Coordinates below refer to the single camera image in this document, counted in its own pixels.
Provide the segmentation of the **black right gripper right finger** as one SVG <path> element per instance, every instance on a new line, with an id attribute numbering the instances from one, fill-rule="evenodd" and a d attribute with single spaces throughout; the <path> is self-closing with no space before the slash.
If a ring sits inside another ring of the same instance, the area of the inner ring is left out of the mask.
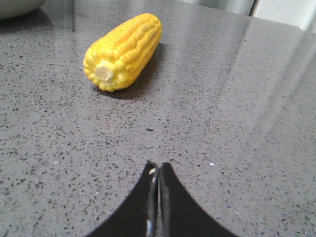
<path id="1" fill-rule="evenodd" d="M 235 237 L 191 197 L 172 165 L 159 169 L 160 208 L 165 237 Z"/>

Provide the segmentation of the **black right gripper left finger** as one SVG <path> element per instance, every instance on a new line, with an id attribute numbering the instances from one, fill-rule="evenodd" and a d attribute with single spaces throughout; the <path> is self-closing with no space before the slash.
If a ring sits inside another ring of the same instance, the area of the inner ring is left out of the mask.
<path id="1" fill-rule="evenodd" d="M 158 166 L 147 161 L 121 205 L 89 237 L 154 237 L 158 217 Z"/>

